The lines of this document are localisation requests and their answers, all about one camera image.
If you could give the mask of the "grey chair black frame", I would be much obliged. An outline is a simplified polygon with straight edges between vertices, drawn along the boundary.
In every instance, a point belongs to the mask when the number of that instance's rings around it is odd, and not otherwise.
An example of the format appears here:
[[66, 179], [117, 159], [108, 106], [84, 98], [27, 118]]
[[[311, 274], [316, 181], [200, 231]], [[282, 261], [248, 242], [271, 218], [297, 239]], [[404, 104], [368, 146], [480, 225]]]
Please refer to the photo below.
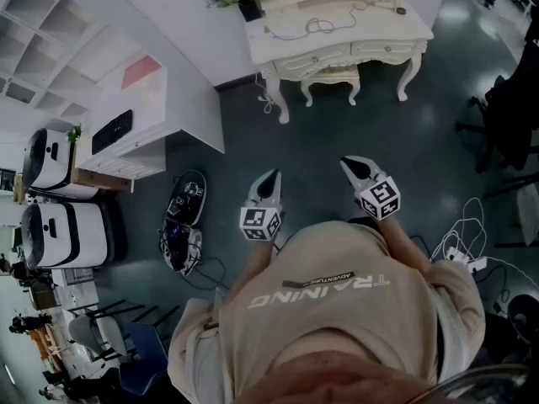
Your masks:
[[487, 192], [483, 199], [491, 199], [502, 194], [516, 192], [516, 206], [522, 242], [500, 242], [497, 248], [539, 247], [539, 171], [536, 173], [507, 178], [503, 187]]

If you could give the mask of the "white black mobile robot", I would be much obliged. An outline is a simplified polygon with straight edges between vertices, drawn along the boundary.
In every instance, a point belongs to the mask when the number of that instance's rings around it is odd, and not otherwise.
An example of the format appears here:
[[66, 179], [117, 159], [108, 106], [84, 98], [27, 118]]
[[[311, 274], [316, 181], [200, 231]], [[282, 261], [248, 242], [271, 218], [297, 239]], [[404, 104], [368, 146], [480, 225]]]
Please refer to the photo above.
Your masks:
[[99, 189], [71, 182], [75, 145], [64, 134], [41, 128], [24, 149], [23, 185], [29, 191], [67, 199], [90, 200]]
[[125, 227], [114, 202], [32, 204], [21, 221], [28, 269], [99, 268], [121, 260]]

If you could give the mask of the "wooden board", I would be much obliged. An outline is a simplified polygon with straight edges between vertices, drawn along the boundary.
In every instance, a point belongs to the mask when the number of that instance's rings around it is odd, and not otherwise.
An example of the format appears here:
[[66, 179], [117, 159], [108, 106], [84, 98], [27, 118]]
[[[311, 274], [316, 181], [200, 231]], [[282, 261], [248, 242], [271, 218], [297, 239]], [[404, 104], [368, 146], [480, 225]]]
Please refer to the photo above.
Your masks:
[[71, 182], [83, 186], [115, 192], [131, 192], [132, 181], [102, 173], [96, 173], [81, 168], [71, 171]]

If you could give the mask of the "white multi-socket adapter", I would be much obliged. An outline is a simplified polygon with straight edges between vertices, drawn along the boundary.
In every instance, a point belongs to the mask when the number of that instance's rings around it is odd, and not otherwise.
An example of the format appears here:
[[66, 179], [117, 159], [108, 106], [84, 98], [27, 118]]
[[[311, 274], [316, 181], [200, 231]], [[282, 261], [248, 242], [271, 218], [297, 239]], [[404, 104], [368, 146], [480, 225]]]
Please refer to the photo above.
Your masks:
[[445, 259], [464, 264], [465, 266], [467, 266], [471, 274], [475, 274], [476, 272], [487, 268], [488, 263], [486, 257], [471, 259], [468, 255], [466, 255], [464, 252], [461, 252], [456, 247], [449, 247], [446, 250]]

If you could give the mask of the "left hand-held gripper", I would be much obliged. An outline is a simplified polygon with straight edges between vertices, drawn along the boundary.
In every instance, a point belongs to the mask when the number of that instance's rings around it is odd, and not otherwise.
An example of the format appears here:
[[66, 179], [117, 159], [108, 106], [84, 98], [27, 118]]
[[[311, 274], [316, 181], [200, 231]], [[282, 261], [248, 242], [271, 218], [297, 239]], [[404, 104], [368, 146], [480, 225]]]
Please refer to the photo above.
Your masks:
[[282, 174], [269, 170], [251, 185], [248, 198], [240, 210], [239, 229], [248, 241], [270, 241], [282, 225]]

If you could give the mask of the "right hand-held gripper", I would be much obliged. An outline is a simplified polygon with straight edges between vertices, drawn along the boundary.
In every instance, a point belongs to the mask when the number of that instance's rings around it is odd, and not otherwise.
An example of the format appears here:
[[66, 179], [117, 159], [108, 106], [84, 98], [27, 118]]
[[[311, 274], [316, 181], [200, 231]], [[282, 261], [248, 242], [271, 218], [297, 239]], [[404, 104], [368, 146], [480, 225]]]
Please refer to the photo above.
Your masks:
[[401, 194], [392, 177], [376, 182], [385, 173], [374, 161], [360, 156], [340, 158], [340, 166], [350, 185], [359, 193], [360, 207], [371, 217], [383, 221], [401, 208]]

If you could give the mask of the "person's beige t-shirt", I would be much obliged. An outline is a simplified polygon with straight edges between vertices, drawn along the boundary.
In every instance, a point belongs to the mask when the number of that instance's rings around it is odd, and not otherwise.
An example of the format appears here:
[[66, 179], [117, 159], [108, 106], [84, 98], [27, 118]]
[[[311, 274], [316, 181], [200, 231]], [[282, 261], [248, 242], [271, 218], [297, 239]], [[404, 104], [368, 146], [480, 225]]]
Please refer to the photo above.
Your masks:
[[465, 371], [486, 320], [468, 268], [395, 260], [361, 217], [308, 226], [224, 298], [190, 300], [168, 351], [189, 404], [407, 404]]

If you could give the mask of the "person's right forearm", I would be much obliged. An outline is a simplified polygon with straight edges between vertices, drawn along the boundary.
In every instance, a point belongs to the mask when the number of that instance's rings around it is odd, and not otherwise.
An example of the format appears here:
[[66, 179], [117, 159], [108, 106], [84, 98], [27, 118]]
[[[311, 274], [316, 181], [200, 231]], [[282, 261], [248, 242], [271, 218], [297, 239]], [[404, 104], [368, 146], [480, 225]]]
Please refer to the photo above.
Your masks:
[[431, 266], [429, 259], [408, 237], [392, 216], [379, 221], [378, 228], [387, 244], [391, 256], [400, 263], [425, 275]]

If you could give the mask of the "black office chair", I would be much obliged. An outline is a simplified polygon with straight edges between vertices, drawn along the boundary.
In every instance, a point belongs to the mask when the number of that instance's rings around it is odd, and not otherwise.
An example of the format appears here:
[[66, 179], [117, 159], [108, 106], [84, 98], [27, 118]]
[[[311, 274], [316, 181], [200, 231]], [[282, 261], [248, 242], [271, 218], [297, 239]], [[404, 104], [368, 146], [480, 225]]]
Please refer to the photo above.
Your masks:
[[455, 127], [485, 137], [485, 153], [476, 164], [476, 172], [488, 168], [494, 151], [505, 164], [522, 170], [528, 156], [538, 151], [531, 146], [531, 138], [539, 130], [539, 44], [528, 41], [513, 74], [498, 77], [483, 100], [473, 96], [470, 104], [478, 106], [483, 124], [457, 122]]

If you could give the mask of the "pink paper sheet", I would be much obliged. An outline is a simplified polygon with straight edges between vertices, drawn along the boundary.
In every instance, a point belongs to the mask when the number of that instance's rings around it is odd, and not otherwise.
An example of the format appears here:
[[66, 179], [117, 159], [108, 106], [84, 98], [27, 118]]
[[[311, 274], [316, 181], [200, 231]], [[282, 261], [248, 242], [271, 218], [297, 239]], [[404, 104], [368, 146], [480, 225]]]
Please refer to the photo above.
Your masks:
[[135, 84], [137, 84], [139, 88], [147, 88], [149, 85], [147, 78], [161, 68], [162, 66], [152, 57], [142, 57], [125, 69], [120, 90], [124, 91]]

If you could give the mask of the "white hair dryer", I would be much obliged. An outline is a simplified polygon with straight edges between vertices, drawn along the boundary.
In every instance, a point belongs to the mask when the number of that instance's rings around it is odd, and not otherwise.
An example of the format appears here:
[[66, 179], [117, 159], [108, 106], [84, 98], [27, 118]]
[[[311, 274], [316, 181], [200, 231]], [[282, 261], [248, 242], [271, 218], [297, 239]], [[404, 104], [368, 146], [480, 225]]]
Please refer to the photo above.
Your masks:
[[366, 0], [368, 5], [384, 8], [398, 15], [405, 15], [407, 9], [403, 6], [403, 0]]

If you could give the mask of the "white shelf unit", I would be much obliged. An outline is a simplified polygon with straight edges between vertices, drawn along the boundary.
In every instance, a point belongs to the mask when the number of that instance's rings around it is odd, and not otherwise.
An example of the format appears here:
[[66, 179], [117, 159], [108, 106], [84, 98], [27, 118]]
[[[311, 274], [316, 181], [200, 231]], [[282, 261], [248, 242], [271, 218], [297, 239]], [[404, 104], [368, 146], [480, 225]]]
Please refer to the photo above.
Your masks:
[[80, 124], [141, 47], [75, 0], [0, 0], [0, 99]]

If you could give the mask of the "black square vase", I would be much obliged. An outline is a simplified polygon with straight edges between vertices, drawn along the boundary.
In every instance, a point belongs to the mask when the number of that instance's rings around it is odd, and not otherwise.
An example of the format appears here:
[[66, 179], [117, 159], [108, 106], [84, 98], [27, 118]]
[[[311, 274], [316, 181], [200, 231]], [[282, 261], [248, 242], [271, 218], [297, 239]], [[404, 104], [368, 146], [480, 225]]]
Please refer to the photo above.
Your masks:
[[260, 0], [238, 0], [237, 5], [246, 23], [264, 17], [264, 11], [261, 8]]

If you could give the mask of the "white desk with drawers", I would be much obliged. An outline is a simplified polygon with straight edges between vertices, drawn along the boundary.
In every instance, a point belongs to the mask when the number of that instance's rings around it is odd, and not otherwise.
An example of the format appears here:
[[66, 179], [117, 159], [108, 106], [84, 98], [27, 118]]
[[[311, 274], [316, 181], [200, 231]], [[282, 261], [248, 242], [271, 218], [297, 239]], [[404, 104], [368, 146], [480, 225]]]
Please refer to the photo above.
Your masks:
[[[170, 131], [165, 125], [165, 101], [168, 71], [161, 68], [147, 80], [147, 88], [132, 85], [120, 90], [125, 69], [142, 57], [137, 53], [104, 76], [99, 104], [83, 125], [77, 141], [74, 167], [131, 181], [166, 170], [163, 138]], [[128, 109], [133, 111], [131, 131], [100, 153], [91, 151], [92, 137], [111, 120]]]

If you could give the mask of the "black keyboard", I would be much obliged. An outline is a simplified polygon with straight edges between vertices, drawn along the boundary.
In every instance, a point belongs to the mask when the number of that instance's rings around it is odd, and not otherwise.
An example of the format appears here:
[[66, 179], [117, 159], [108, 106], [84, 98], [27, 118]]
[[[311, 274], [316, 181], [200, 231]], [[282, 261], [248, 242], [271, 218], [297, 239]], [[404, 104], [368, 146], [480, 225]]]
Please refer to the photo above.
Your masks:
[[128, 109], [107, 125], [99, 129], [92, 137], [91, 151], [93, 155], [100, 153], [108, 146], [116, 143], [120, 138], [128, 134], [133, 126], [133, 111]]

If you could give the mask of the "white carved drawer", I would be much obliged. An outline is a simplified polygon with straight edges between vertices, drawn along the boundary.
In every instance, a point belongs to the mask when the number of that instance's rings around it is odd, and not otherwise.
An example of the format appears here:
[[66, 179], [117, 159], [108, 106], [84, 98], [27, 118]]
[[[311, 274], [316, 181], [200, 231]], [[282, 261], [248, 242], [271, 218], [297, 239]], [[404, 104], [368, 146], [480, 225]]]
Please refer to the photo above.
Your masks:
[[414, 53], [414, 41], [365, 40], [350, 45], [350, 55], [362, 61], [382, 61], [399, 65]]
[[275, 60], [274, 65], [281, 79], [301, 81], [332, 64], [342, 63], [349, 57], [350, 43], [345, 43]]

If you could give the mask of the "black round base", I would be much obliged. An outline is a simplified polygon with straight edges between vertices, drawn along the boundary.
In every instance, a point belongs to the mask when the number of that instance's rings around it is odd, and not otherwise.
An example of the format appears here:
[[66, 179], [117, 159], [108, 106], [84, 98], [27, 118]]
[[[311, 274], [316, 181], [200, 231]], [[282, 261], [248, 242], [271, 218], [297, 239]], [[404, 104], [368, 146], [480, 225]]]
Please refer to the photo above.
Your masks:
[[517, 295], [508, 305], [508, 318], [517, 335], [531, 344], [539, 336], [539, 301], [530, 295]]

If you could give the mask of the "blue chair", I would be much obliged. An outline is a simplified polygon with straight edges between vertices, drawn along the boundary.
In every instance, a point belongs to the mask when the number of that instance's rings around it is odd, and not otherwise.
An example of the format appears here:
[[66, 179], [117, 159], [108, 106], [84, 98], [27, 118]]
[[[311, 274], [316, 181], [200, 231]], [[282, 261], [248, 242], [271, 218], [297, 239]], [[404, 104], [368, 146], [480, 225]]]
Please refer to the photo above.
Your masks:
[[168, 356], [154, 326], [132, 322], [126, 329], [138, 359], [120, 366], [120, 385], [124, 391], [144, 396], [167, 374]]

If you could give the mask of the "white carved stool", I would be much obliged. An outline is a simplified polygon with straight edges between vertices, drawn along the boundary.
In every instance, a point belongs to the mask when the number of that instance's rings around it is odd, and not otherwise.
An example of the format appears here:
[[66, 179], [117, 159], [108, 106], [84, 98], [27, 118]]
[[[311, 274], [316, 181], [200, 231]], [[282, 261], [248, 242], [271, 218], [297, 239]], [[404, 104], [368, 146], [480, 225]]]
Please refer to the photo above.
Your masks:
[[310, 87], [317, 83], [327, 85], [348, 83], [351, 86], [348, 101], [351, 106], [356, 106], [355, 97], [360, 91], [360, 74], [357, 65], [327, 67], [313, 76], [301, 80], [301, 91], [307, 100], [307, 108], [310, 108], [313, 104]]

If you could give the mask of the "white carved dressing table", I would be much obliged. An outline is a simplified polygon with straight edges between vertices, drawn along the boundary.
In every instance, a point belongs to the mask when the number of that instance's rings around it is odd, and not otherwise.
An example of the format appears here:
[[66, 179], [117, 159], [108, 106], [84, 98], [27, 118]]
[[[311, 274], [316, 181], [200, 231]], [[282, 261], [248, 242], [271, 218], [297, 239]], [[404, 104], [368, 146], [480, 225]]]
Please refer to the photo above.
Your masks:
[[[289, 109], [280, 91], [283, 81], [275, 60], [298, 56], [331, 45], [352, 44], [365, 40], [414, 41], [412, 56], [397, 85], [398, 100], [404, 102], [406, 88], [418, 74], [423, 54], [433, 33], [415, 10], [403, 0], [407, 13], [374, 7], [366, 0], [260, 0], [264, 17], [245, 24], [250, 55], [266, 82], [266, 91], [279, 110], [279, 121], [290, 120]], [[265, 34], [267, 25], [273, 34]], [[358, 57], [350, 56], [342, 63], [328, 67], [359, 65]]]

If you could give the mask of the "person's left forearm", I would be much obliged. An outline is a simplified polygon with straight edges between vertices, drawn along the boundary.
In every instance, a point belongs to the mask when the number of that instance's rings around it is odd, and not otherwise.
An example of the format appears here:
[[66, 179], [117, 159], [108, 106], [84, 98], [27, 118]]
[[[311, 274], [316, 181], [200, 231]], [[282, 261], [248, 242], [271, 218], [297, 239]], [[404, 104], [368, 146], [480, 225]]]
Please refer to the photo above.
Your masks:
[[238, 283], [243, 287], [251, 279], [263, 272], [269, 265], [275, 250], [275, 240], [259, 241], [253, 246], [253, 251], [248, 256]]

